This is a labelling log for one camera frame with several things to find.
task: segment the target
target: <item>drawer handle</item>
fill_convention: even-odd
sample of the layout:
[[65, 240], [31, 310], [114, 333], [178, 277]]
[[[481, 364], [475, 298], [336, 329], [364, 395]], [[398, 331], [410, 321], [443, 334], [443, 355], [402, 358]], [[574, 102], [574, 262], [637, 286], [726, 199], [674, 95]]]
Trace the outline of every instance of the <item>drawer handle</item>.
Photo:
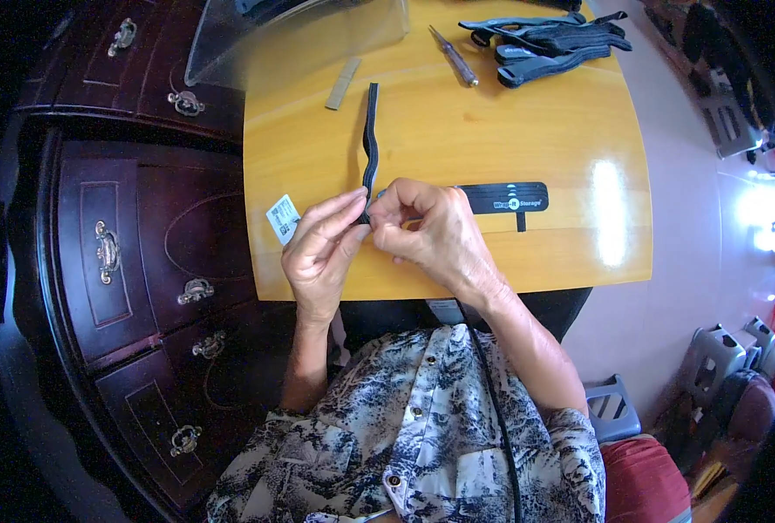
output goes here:
[[177, 455], [185, 455], [193, 452], [198, 445], [197, 440], [202, 434], [201, 427], [193, 425], [184, 425], [173, 434], [173, 448], [170, 448], [170, 455], [173, 458]]
[[217, 330], [213, 336], [208, 336], [204, 341], [193, 343], [193, 355], [201, 354], [206, 360], [212, 360], [225, 349], [225, 331]]
[[204, 110], [204, 104], [198, 101], [190, 91], [170, 93], [167, 95], [167, 101], [173, 104], [176, 111], [184, 116], [198, 116]]
[[117, 56], [119, 49], [125, 49], [131, 45], [137, 34], [137, 24], [127, 18], [121, 22], [121, 30], [115, 33], [115, 41], [109, 46], [109, 58]]
[[177, 301], [180, 306], [185, 306], [191, 301], [199, 301], [214, 295], [214, 287], [206, 279], [191, 279], [184, 284], [184, 294], [179, 295]]
[[97, 257], [100, 259], [100, 281], [109, 285], [111, 273], [121, 267], [121, 246], [117, 242], [117, 234], [105, 228], [103, 220], [97, 221], [94, 232], [97, 233], [97, 239], [100, 241], [100, 247], [97, 248]]

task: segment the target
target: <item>patterned shirt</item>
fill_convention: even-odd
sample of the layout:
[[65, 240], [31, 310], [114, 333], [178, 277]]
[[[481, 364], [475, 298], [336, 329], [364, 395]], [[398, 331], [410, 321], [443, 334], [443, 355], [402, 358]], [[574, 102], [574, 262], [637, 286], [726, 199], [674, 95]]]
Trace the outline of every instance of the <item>patterned shirt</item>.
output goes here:
[[[603, 521], [588, 418], [542, 421], [492, 335], [478, 333], [516, 463], [523, 521]], [[465, 325], [366, 344], [306, 416], [268, 414], [207, 502], [211, 523], [511, 521], [509, 468]]]

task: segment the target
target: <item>wooden table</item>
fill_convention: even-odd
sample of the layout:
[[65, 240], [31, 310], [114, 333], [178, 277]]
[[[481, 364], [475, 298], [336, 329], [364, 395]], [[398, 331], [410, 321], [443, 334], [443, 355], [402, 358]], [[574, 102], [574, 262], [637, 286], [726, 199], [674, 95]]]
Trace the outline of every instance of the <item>wooden table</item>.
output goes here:
[[[280, 268], [282, 246], [265, 213], [289, 194], [309, 205], [361, 185], [370, 82], [380, 84], [376, 191], [396, 177], [438, 185], [543, 182], [550, 206], [476, 216], [498, 267], [518, 292], [648, 279], [652, 274], [649, 175], [632, 100], [617, 59], [592, 60], [563, 75], [507, 89], [490, 51], [477, 49], [459, 20], [560, 16], [507, 0], [409, 0], [410, 33], [362, 55], [340, 110], [324, 101], [344, 60], [272, 94], [245, 101], [245, 206], [260, 299], [293, 299]], [[582, 6], [587, 19], [593, 15]], [[428, 32], [432, 24], [475, 70], [464, 87]], [[412, 264], [367, 240], [343, 299], [450, 296]]]

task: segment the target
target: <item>screwdriver handle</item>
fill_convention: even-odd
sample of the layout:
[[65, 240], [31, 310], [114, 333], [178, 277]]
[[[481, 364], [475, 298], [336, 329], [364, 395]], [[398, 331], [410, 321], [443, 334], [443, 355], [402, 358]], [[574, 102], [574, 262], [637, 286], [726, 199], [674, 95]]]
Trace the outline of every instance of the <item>screwdriver handle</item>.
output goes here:
[[475, 73], [472, 72], [472, 69], [469, 68], [469, 65], [466, 64], [466, 61], [463, 59], [460, 54], [455, 51], [455, 46], [450, 44], [449, 42], [443, 43], [443, 51], [445, 52], [445, 55], [448, 56], [451, 63], [455, 66], [457, 69], [457, 72], [460, 73], [460, 77], [463, 78], [463, 81], [466, 82], [466, 85], [469, 87], [474, 87], [478, 84], [478, 77], [475, 76]]

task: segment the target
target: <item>black cable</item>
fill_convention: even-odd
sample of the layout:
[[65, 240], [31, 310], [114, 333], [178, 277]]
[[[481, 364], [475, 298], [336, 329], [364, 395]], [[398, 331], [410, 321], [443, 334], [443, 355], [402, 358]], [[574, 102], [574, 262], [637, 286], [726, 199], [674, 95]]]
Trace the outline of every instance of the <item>black cable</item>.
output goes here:
[[516, 471], [516, 460], [512, 455], [512, 445], [510, 444], [510, 434], [506, 431], [506, 422], [500, 415], [500, 405], [498, 404], [498, 395], [495, 390], [495, 385], [492, 382], [492, 373], [489, 372], [489, 365], [486, 363], [486, 358], [483, 352], [480, 351], [480, 340], [478, 334], [473, 326], [469, 325], [469, 317], [466, 316], [466, 310], [463, 305], [460, 304], [460, 300], [456, 299], [457, 307], [460, 309], [460, 313], [463, 315], [464, 320], [467, 322], [466, 327], [469, 329], [469, 335], [472, 338], [472, 345], [475, 347], [475, 353], [480, 360], [480, 366], [484, 369], [486, 374], [486, 390], [489, 391], [489, 397], [492, 398], [492, 407], [495, 409], [495, 414], [498, 417], [498, 426], [500, 427], [500, 435], [504, 444], [504, 455], [506, 457], [506, 465], [510, 469], [510, 486], [512, 487], [512, 509], [515, 513], [515, 522], [521, 523], [521, 491], [518, 486], [518, 473]]

